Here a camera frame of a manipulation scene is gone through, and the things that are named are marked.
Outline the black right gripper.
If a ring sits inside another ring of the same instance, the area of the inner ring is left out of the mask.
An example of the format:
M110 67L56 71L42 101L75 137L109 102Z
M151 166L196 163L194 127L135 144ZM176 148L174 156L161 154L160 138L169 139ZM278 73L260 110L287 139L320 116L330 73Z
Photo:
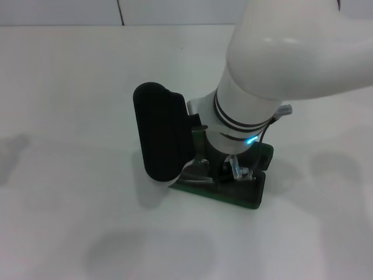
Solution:
M205 145L205 156L209 162L209 175L215 184L231 180L231 167L226 163L228 154L215 149L210 143Z

